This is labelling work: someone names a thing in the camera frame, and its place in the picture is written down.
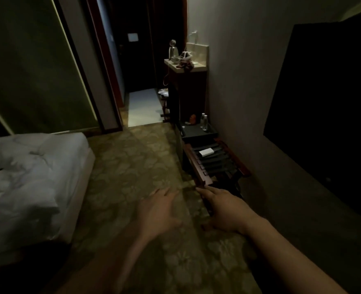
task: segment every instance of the gray wall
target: gray wall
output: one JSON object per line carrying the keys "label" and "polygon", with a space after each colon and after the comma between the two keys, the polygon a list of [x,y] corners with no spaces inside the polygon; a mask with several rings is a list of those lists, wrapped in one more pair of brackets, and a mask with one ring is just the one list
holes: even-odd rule
{"label": "gray wall", "polygon": [[211,122],[253,173],[243,195],[351,292],[361,292],[361,217],[263,129],[293,25],[333,21],[359,1],[188,0],[188,30],[210,47]]}
{"label": "gray wall", "polygon": [[65,16],[67,27],[73,39],[82,68],[84,69],[92,96],[95,99],[99,116],[106,130],[119,128],[115,113],[116,110],[111,104],[107,86],[97,53],[92,41],[91,33],[85,19],[84,12],[79,0],[59,0],[62,12]]}
{"label": "gray wall", "polygon": [[114,64],[114,69],[116,73],[116,79],[118,80],[120,93],[122,95],[123,103],[125,102],[125,82],[123,80],[122,70],[120,68],[118,51],[116,50],[116,45],[111,29],[111,22],[109,20],[109,16],[107,10],[105,8],[105,4],[103,0],[97,0],[97,4],[99,5],[100,15],[103,21],[103,27],[105,31],[105,36],[107,37],[107,43],[109,47],[109,51],[111,53],[112,63]]}
{"label": "gray wall", "polygon": [[0,115],[14,133],[98,126],[51,0],[0,0]]}

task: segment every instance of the white power bank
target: white power bank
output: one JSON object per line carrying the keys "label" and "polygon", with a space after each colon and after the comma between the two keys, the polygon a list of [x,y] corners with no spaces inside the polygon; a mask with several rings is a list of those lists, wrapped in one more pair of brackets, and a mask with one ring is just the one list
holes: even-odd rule
{"label": "white power bank", "polygon": [[213,154],[214,152],[215,152],[215,151],[212,150],[211,148],[207,148],[207,149],[205,149],[205,150],[200,150],[200,154],[201,154],[202,157],[206,157],[206,156],[208,156],[208,155],[211,155],[211,154]]}

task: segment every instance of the patterned carpet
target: patterned carpet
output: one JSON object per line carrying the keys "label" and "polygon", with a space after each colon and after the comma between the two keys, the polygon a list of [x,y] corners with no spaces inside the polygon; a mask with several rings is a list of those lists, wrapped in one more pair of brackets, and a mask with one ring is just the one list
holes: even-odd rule
{"label": "patterned carpet", "polygon": [[155,187],[180,190],[174,214],[183,227],[152,242],[139,258],[124,293],[261,293],[244,262],[244,238],[203,232],[208,217],[190,175],[175,153],[166,123],[125,128],[88,139],[95,166],[70,255],[43,293],[54,292],[133,218],[137,201]]}

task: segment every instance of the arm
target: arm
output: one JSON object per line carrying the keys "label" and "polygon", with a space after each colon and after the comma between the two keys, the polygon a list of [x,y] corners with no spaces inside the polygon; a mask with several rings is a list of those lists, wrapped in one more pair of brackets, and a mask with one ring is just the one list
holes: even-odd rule
{"label": "arm", "polygon": [[182,222],[171,216],[177,193],[155,190],[140,201],[137,220],[124,230],[83,269],[61,287],[57,294],[120,293],[135,262],[146,245],[158,235],[178,227]]}
{"label": "arm", "polygon": [[205,229],[248,235],[292,293],[346,293],[242,199],[209,186],[197,188],[197,191],[211,202],[215,213]]}

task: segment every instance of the white bedding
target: white bedding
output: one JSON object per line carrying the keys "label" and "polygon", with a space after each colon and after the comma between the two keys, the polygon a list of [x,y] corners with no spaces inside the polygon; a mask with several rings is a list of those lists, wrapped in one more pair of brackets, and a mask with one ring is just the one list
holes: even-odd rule
{"label": "white bedding", "polygon": [[88,150],[82,133],[0,138],[0,252],[56,235]]}

